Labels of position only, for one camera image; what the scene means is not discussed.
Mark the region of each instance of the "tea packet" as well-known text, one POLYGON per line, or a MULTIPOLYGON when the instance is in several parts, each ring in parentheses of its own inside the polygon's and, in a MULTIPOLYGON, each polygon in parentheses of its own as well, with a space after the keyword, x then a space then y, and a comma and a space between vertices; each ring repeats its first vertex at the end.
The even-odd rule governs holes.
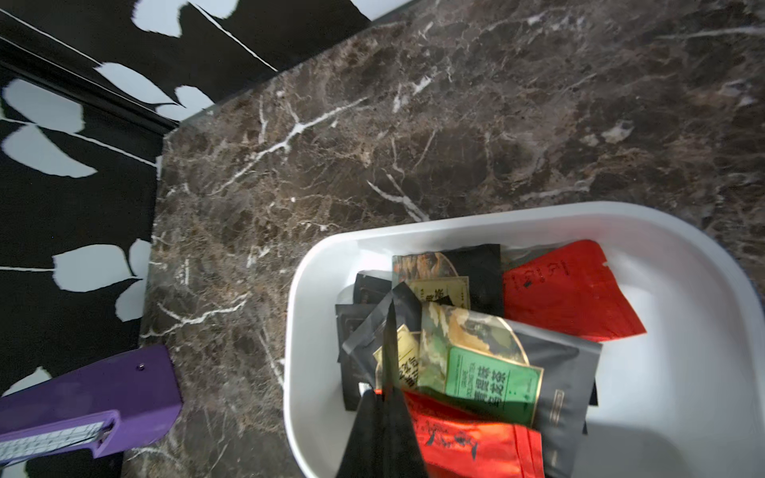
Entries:
POLYGON ((597 242, 547 252, 503 275, 504 317, 586 340, 646 332, 597 242))
POLYGON ((455 306, 502 315, 499 244, 393 256, 393 284, 405 282, 421 301, 449 297, 455 306))
POLYGON ((431 478, 545 478, 538 431, 482 420, 427 395, 404 397, 431 478))
POLYGON ((539 431, 545 474, 571 475, 599 343, 435 303, 421 335, 419 391, 539 431))
POLYGON ((338 304, 335 306, 337 315, 337 346, 340 354, 337 361, 340 363, 340 379, 343 386, 343 404, 346 410, 356 411, 361 401, 359 384, 374 385, 364 375, 362 370, 343 350, 343 342, 359 328, 366 320, 374 304, 338 304))
POLYGON ((353 303, 379 304, 391 288, 391 281, 372 275, 356 274, 356 281, 353 283, 353 303))
POLYGON ((379 388, 382 363, 383 326, 393 301, 399 338, 399 379, 403 388, 417 385, 419 333, 422 307, 406 284, 395 286, 377 304, 364 322, 343 342, 343 350, 359 366, 366 380, 379 388))

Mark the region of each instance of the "purple stapler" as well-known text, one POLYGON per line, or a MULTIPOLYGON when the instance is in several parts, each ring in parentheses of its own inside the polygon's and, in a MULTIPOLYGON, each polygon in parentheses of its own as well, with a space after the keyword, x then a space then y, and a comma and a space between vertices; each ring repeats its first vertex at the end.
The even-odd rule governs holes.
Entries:
POLYGON ((0 398, 0 465, 89 448, 102 457, 163 437, 181 394, 162 345, 120 353, 0 398))

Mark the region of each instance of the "green label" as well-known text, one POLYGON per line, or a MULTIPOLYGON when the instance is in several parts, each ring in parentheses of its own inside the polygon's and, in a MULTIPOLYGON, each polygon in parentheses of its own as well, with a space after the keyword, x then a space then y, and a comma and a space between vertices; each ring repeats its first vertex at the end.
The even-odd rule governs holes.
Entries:
POLYGON ((542 369, 518 365, 461 347, 449 349, 446 395, 466 398, 478 411, 530 427, 542 369))

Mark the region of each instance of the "black and white wallpaper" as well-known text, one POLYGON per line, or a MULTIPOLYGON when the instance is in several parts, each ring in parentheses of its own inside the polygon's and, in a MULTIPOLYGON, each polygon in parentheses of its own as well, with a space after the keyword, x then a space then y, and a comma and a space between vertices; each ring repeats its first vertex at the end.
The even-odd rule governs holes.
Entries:
MULTIPOLYGON (((178 122, 404 3, 0 0, 0 46, 178 122)), ((0 67, 2 395, 138 342, 161 133, 75 98, 0 67)), ((119 476, 121 467, 122 454, 82 450, 0 478, 119 476)))
POLYGON ((403 0, 1 0, 0 36, 176 121, 365 28, 403 0))
MULTIPOLYGON (((159 134, 0 70, 0 394, 136 347, 160 154, 159 134)), ((87 451, 0 473, 121 462, 87 451)))

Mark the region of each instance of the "black packet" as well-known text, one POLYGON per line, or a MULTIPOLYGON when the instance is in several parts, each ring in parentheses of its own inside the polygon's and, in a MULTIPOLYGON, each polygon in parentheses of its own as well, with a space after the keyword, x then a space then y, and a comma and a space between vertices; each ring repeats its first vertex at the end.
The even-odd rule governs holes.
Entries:
POLYGON ((422 323, 420 301, 406 284, 399 284, 382 298, 366 320, 343 342, 345 353, 355 360, 366 381, 373 386, 376 384, 377 370, 374 353, 383 346, 383 326, 391 301, 396 310, 396 329, 400 330, 406 325, 409 332, 419 333, 422 323))
POLYGON ((393 284, 418 279, 468 277, 470 309, 502 317, 502 262, 499 244, 451 251, 393 256, 393 284))
POLYGON ((335 478, 428 478, 412 417, 398 387, 386 397, 368 390, 335 478))
POLYGON ((374 304, 338 304, 335 306, 335 314, 337 315, 337 346, 340 348, 337 361, 340 363, 343 404, 346 410, 356 411, 361 401, 359 382, 369 383, 369 381, 356 364, 356 361, 345 353, 343 342, 359 328, 374 308, 374 304))
POLYGON ((597 407, 597 383, 592 382, 592 392, 590 393, 590 405, 597 407))
POLYGON ((356 274, 353 283, 354 304, 379 304, 392 289, 392 282, 366 274, 356 274))

